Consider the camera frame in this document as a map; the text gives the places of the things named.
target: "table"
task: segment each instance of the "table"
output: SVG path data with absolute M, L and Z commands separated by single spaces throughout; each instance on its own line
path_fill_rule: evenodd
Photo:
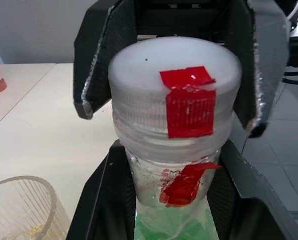
M 39 82 L 55 64 L 2 64 L 7 88 L 0 93 L 0 120 Z
M 85 182 L 117 139 L 111 102 L 92 120 L 78 117 L 72 75 L 73 64 L 55 65 L 0 121 L 0 181 L 20 175 L 47 180 L 70 218 Z

